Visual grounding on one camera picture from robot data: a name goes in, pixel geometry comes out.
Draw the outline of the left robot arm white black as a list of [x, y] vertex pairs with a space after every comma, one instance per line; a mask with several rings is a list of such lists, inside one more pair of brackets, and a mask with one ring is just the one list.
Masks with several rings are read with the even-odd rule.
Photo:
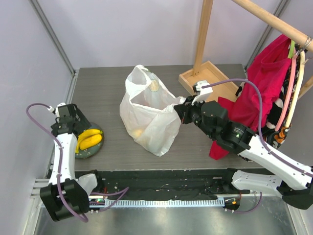
[[54, 166], [48, 185], [40, 189], [40, 198], [53, 221], [72, 216], [87, 223], [89, 195], [100, 195], [104, 183], [97, 171], [75, 177], [75, 151], [78, 137], [91, 124], [75, 104], [60, 103], [54, 111], [55, 123], [49, 133], [54, 140]]

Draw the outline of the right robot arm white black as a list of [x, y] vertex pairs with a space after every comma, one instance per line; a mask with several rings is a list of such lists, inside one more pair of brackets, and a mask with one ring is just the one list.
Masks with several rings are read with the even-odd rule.
[[271, 172], [270, 175], [248, 173], [229, 168], [221, 180], [226, 193], [259, 191], [272, 194], [301, 210], [313, 204], [313, 170], [289, 158], [244, 125], [228, 119], [227, 109], [216, 101], [196, 102], [189, 96], [183, 104], [174, 106], [183, 124], [195, 124], [219, 146], [252, 160]]

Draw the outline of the yellow banana bunch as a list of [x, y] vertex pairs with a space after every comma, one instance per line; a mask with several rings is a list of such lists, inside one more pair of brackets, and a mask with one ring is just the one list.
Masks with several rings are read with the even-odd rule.
[[102, 135], [103, 132], [99, 129], [88, 129], [88, 130], [84, 131], [82, 134], [80, 134], [78, 137], [78, 143], [76, 145], [75, 153], [79, 153], [79, 150], [81, 150], [79, 148], [79, 144], [82, 140], [84, 140], [90, 136], [96, 135], [96, 134]]

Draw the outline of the white plastic bag lemon print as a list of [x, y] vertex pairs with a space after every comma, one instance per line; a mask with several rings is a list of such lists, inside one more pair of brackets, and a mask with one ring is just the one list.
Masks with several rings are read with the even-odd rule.
[[160, 157], [169, 151], [179, 132], [181, 121], [174, 106], [184, 101], [148, 68], [137, 65], [125, 80], [119, 113], [134, 141]]

